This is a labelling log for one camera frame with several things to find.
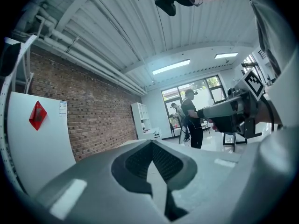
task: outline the pipe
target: pipe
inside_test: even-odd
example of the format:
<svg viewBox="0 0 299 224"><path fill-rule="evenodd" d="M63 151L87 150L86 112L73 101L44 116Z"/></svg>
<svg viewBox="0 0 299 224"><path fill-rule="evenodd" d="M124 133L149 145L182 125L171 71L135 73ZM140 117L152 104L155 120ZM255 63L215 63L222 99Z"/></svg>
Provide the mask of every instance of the pipe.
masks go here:
<svg viewBox="0 0 299 224"><path fill-rule="evenodd" d="M41 15L43 15L43 17L44 17L45 19L50 20L50 22L52 22L52 23L54 24L54 28L57 26L58 21L57 21L54 17L52 17L48 12L46 12L45 9L43 9L42 7L39 7L38 12L39 12Z"/></svg>
<svg viewBox="0 0 299 224"><path fill-rule="evenodd" d="M46 19L43 19L42 22L41 22L41 24L39 25L39 28L38 28L38 31L37 31L37 35L36 35L37 38L39 38L39 35L41 34L41 31L42 31L42 28L43 28L45 22L46 22Z"/></svg>
<svg viewBox="0 0 299 224"><path fill-rule="evenodd" d="M129 82L131 85L133 85L135 88L137 88L138 90L140 90L143 94L147 94L147 92L140 88L138 84L136 84L134 81L132 81L130 78L128 78L127 76L125 76L124 74L122 74L120 71L118 71L116 68L114 68L113 66L111 66L108 62L104 61L102 58L100 58L99 56L97 56L96 54L94 54L93 52L91 52L90 50L88 50L87 48L83 47L82 45L78 44L78 43L74 43L74 40L72 40L71 38L69 38L68 36L62 34L61 32L58 32L54 29L54 26L51 24L51 22L45 22L45 26L49 27L50 32L58 37L59 39L63 40L64 42L66 42L67 44L72 45L74 48L78 49L79 51L83 52L84 54L88 55L90 58L92 58L95 61L99 61L99 63L101 63L103 66L105 66L106 68L110 69L111 71L113 71L115 74L117 74L118 76L122 77L124 80L126 80L127 82Z"/></svg>
<svg viewBox="0 0 299 224"><path fill-rule="evenodd" d="M59 42L56 42L47 36L45 36L44 41L46 42L46 44L56 48L56 50L60 51L61 53L69 54L69 56L71 56L73 59L80 60L81 62L84 62L86 64L90 64L90 65L88 65L89 68L92 67L93 70L96 70L97 72L101 72L101 74L105 73L105 77L110 76L110 78L112 77L112 79L117 78L114 73L112 73L109 70L107 70L106 68L98 65L96 62L88 59L87 57L79 54L78 52L76 52L74 50L69 50L69 52L67 53L66 52L68 49L67 46L62 45ZM135 92L138 93L138 95L143 95L143 93L141 93L134 86L132 86L128 82L124 81L123 79L119 78L119 82L122 82L126 86L126 89L134 90Z"/></svg>
<svg viewBox="0 0 299 224"><path fill-rule="evenodd" d="M103 73L103 72L97 70L97 69L94 68L93 66L91 66L91 65L89 65L89 64L87 64L87 63L85 63L85 62L83 62L83 61L81 61L81 60L79 60L78 58L76 58L76 57L70 55L69 53L66 53L66 52L60 50L59 48L50 45L49 43L45 42L43 39L38 39L38 41L42 42L43 44L46 44L47 46L50 46L51 48L57 50L59 53L64 54L65 56L68 56L69 58L73 59L74 61L78 62L79 64L82 64L82 65L80 65L81 67L83 67L83 68L85 68L85 69L88 69L88 70L90 70L91 72L94 72L95 74L98 74L98 75L104 77L105 79L107 79L107 80L109 80L109 81L111 81L111 82L113 82L113 83L115 83L115 84L117 84L117 85L123 87L123 88L126 89L126 90L131 91L132 93L134 93L134 94L136 94L136 95L138 95L138 96L142 95L141 93L138 92L138 90L133 90L133 89L131 89L131 88L125 86L124 84L120 83L120 81L118 81L118 80L116 80L116 79L114 79L114 78L108 76L107 74L105 74L105 73Z"/></svg>

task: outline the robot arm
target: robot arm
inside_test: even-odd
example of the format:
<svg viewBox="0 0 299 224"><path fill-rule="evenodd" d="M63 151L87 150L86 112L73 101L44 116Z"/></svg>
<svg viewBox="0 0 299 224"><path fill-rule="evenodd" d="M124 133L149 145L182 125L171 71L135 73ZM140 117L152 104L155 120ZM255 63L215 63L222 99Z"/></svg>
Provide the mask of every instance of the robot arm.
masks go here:
<svg viewBox="0 0 299 224"><path fill-rule="evenodd" d="M234 88L228 90L228 100L198 110L197 115L211 119L220 132L238 133L246 139L260 136L262 134L256 133L255 125L259 100L267 104L263 91L264 85L249 70Z"/></svg>

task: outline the camera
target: camera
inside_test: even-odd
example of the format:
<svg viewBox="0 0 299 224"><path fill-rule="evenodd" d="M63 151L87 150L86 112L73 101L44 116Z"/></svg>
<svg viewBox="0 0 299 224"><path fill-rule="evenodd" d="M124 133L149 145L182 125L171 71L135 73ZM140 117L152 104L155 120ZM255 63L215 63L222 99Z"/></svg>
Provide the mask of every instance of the camera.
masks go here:
<svg viewBox="0 0 299 224"><path fill-rule="evenodd" d="M165 11L169 16L175 16L176 6L174 5L174 0L155 0L155 4Z"/></svg>

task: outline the black shirt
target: black shirt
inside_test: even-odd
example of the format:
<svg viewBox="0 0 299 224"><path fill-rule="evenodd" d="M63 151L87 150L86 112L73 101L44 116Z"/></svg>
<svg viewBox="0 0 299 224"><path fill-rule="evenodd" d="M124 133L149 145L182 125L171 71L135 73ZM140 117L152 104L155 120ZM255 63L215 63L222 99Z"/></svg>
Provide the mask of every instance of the black shirt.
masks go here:
<svg viewBox="0 0 299 224"><path fill-rule="evenodd" d="M181 105L181 108L182 108L185 116L188 119L187 125L188 126L194 125L194 127L196 129L200 128L201 127L200 119L199 118L192 118L188 114L188 110L194 110L196 112L196 108L195 108L193 102L191 100L189 100L189 99L184 99L184 101L183 101L183 103Z"/></svg>

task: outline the white ceiling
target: white ceiling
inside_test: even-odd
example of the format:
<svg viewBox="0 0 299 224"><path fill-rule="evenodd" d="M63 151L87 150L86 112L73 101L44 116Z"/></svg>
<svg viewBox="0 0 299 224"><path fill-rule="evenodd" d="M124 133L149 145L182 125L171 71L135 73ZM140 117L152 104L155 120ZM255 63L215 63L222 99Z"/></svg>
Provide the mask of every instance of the white ceiling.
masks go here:
<svg viewBox="0 0 299 224"><path fill-rule="evenodd" d="M148 90L169 80L238 65L257 43L249 0L215 0L199 8L176 3L169 17L154 0L46 0L56 30L71 38ZM217 53L238 56L215 59ZM151 72L190 59L187 66Z"/></svg>

